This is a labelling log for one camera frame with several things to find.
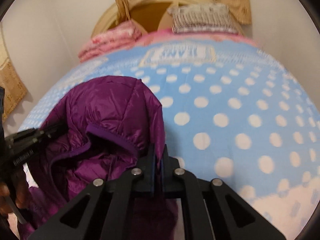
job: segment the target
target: metal screw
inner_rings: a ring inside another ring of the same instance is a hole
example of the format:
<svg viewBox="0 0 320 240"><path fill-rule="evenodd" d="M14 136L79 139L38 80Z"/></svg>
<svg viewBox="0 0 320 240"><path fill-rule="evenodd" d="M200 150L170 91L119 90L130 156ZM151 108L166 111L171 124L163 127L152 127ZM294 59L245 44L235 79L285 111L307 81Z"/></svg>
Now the metal screw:
<svg viewBox="0 0 320 240"><path fill-rule="evenodd" d="M95 179L93 181L93 185L95 185L96 187L100 187L103 185L103 179Z"/></svg>
<svg viewBox="0 0 320 240"><path fill-rule="evenodd" d="M217 187L220 187L221 185L222 185L222 180L221 179L213 179L212 180L212 184L214 185L214 186L217 186Z"/></svg>
<svg viewBox="0 0 320 240"><path fill-rule="evenodd" d="M177 175L183 175L185 173L185 170L182 168L177 168L174 170L174 173Z"/></svg>
<svg viewBox="0 0 320 240"><path fill-rule="evenodd" d="M132 169L131 173L133 175L140 175L142 173L142 170L139 168L134 168L134 169Z"/></svg>

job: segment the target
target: blue bedsheet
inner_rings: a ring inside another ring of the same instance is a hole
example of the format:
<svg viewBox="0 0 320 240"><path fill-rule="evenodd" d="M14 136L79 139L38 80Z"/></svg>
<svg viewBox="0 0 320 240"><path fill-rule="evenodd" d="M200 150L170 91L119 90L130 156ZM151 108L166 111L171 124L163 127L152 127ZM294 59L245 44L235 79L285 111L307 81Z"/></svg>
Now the blue bedsheet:
<svg viewBox="0 0 320 240"><path fill-rule="evenodd" d="M273 57L192 39L115 52L71 70L20 130L39 127L72 87L105 75L141 78L155 93L182 167L222 178L288 239L297 236L320 199L320 115Z"/></svg>

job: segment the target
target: white wall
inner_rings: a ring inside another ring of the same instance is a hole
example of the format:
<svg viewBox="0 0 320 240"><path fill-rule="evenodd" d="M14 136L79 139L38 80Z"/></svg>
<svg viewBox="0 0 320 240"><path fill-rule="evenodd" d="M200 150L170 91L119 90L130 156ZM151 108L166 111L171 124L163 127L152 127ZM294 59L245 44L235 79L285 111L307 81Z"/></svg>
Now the white wall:
<svg viewBox="0 0 320 240"><path fill-rule="evenodd" d="M16 0L2 24L12 62L29 94L5 122L15 132L68 70L114 0ZM320 109L320 36L298 0L251 0L248 33L298 78Z"/></svg>

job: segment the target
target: human hand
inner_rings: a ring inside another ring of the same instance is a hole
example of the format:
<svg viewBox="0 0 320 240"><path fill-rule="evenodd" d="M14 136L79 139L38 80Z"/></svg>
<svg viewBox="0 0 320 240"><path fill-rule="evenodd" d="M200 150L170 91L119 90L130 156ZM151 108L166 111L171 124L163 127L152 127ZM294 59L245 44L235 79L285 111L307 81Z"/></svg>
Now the human hand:
<svg viewBox="0 0 320 240"><path fill-rule="evenodd" d="M16 189L16 199L15 203L18 208L25 209L28 207L30 202L30 192L29 192L29 185L26 180L26 174L23 170L17 171L12 176L12 181L14 184L14 187ZM5 198L6 196L10 196L9 189L7 185L3 182L0 183L0 214L1 215L7 215L9 213L12 213L11 208L6 203Z"/></svg>

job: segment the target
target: purple puffer jacket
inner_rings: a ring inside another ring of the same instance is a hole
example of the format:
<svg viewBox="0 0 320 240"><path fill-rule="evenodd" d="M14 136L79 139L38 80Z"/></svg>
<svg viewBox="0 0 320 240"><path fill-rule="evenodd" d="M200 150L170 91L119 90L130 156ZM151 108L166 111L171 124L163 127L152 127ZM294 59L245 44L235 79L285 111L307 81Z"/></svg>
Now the purple puffer jacket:
<svg viewBox="0 0 320 240"><path fill-rule="evenodd" d="M118 178L135 166L137 158L155 144L156 156L164 150L162 107L152 92L130 77L106 76L73 88L55 106L42 125L66 122L67 134L52 142L45 153L29 163L39 188L30 188L33 223L45 223L96 178ZM92 139L96 135L104 140ZM136 202L132 240L173 238L176 204L161 196ZM18 224L21 240L35 230Z"/></svg>

